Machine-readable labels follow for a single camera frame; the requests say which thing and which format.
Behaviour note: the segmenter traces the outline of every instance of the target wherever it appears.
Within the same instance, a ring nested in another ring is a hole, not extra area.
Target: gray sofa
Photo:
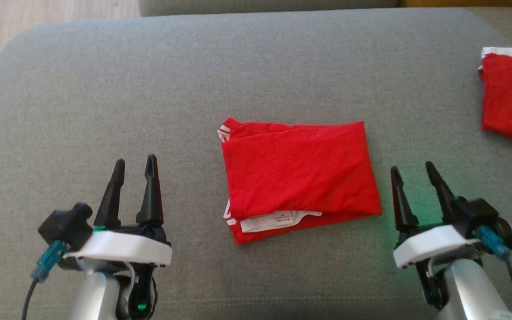
[[[132,222],[149,153],[173,243],[173,263],[155,272],[154,319],[432,318],[415,272],[392,259],[389,171],[399,166],[421,223],[439,219],[426,160],[512,223],[512,140],[480,130],[490,45],[512,46],[512,8],[163,16],[21,34],[0,56],[0,320],[20,317],[47,215],[79,201],[96,210],[124,158],[120,218]],[[229,116],[364,120],[384,214],[236,246],[216,135]],[[504,265],[485,269],[510,305]],[[67,318],[83,278],[53,270],[28,318]]]
[[[140,0],[142,16],[392,8],[398,0]]]

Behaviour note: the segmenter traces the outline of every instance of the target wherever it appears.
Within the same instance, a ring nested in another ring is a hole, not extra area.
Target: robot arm
[[[408,205],[398,169],[391,170],[400,233],[394,250],[396,266],[416,268],[425,302],[440,310],[438,319],[489,320],[500,312],[499,319],[512,320],[512,312],[485,275],[481,261],[482,254],[494,254],[510,267],[510,225],[483,199],[455,198],[431,162],[426,169],[440,201],[442,222],[422,226]],[[438,265],[447,267],[435,273]]]
[[[118,219],[124,169],[124,160],[118,160],[96,213],[94,229],[87,223],[92,209],[85,203],[77,203],[70,211],[54,211],[39,227],[51,253],[47,255],[47,251],[43,257],[58,254],[63,259],[39,263],[40,271],[34,273],[34,283],[44,281],[56,263],[63,269],[87,274],[73,305],[72,319],[150,318],[157,295],[153,271],[171,263],[171,243],[162,227],[157,159],[153,154],[148,156],[146,190],[136,225],[123,226]],[[67,248],[68,252],[63,254],[55,247]],[[130,276],[117,275],[119,272],[129,272]]]

